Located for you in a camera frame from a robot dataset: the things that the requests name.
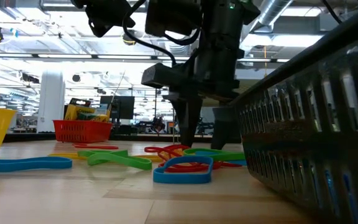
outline ceiling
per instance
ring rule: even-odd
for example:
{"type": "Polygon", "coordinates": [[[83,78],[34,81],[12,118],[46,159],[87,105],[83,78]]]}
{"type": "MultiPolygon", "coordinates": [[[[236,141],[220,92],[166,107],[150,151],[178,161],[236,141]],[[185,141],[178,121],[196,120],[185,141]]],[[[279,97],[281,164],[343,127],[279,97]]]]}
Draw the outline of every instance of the ceiling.
{"type": "MultiPolygon", "coordinates": [[[[82,54],[82,55],[120,55],[119,60],[44,60],[26,58],[0,58],[0,107],[18,109],[32,114],[37,112],[40,85],[21,80],[27,74],[42,81],[42,73],[48,68],[62,68],[65,74],[66,100],[71,97],[93,99],[98,103],[95,87],[103,89],[107,95],[129,95],[136,97],[135,113],[148,117],[154,115],[155,90],[140,84],[142,72],[150,67],[152,61],[128,62],[125,55],[162,55],[139,44],[128,46],[122,39],[122,27],[113,27],[103,38],[95,37],[88,26],[85,12],[77,10],[67,0],[44,0],[17,2],[12,7],[0,7],[0,27],[4,39],[0,43],[0,54],[82,54]],[[73,82],[74,74],[81,76],[80,82],[73,82]]],[[[348,7],[357,7],[357,1],[348,1],[348,7]]],[[[333,3],[338,11],[343,9],[342,1],[333,3]]],[[[161,46],[175,56],[190,56],[197,42],[191,46],[180,47],[164,38],[144,33],[147,9],[140,9],[131,18],[135,20],[137,35],[144,41],[161,46]]],[[[275,22],[270,34],[248,32],[244,35],[240,48],[246,57],[290,59],[306,47],[313,45],[322,35],[335,25],[328,27],[326,9],[319,0],[294,1],[275,22]]],[[[268,75],[280,64],[242,63],[237,69],[241,80],[238,92],[245,91],[268,75]]],[[[217,102],[205,100],[204,105],[217,102]]],[[[162,102],[157,96],[157,114],[172,115],[169,102],[162,102]]]]}

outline wooden floor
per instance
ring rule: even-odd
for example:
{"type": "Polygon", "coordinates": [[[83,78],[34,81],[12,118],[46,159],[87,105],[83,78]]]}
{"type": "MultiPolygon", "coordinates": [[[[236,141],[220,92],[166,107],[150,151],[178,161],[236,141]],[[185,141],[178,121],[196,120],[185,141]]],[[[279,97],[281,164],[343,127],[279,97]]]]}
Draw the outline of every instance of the wooden floor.
{"type": "MultiPolygon", "coordinates": [[[[109,142],[144,154],[154,142],[109,142]]],[[[208,147],[195,144],[195,147],[208,147]]],[[[229,144],[229,151],[241,151],[229,144]]],[[[75,152],[56,141],[3,144],[1,159],[75,152]]],[[[32,170],[0,174],[0,223],[312,223],[292,203],[284,201],[245,168],[213,171],[213,181],[201,185],[155,184],[151,171],[117,164],[89,167],[74,161],[68,170],[32,170]]]]}

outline white column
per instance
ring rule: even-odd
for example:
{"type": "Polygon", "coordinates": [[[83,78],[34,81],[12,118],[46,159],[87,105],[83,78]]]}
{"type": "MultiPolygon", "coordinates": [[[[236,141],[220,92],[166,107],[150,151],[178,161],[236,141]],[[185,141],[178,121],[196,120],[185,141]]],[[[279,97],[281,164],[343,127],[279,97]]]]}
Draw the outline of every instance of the white column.
{"type": "Polygon", "coordinates": [[[65,81],[61,70],[45,70],[41,79],[37,132],[55,132],[53,120],[63,119],[65,81]]]}

